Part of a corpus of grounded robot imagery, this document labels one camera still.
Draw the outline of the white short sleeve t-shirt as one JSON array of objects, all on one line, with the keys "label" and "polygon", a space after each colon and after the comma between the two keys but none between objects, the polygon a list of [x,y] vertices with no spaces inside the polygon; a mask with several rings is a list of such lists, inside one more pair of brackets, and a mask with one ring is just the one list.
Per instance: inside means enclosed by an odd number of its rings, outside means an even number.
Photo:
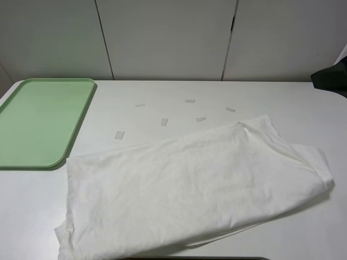
[{"label": "white short sleeve t-shirt", "polygon": [[333,182],[324,153],[269,117],[67,160],[59,259],[120,259],[265,222]]}]

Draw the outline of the green plastic tray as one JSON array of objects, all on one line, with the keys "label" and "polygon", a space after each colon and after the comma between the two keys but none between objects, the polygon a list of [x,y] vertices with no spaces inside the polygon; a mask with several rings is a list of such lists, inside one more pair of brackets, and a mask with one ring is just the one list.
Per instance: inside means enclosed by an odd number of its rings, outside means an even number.
[{"label": "green plastic tray", "polygon": [[28,79],[1,104],[1,169],[50,169],[69,153],[96,84]]}]

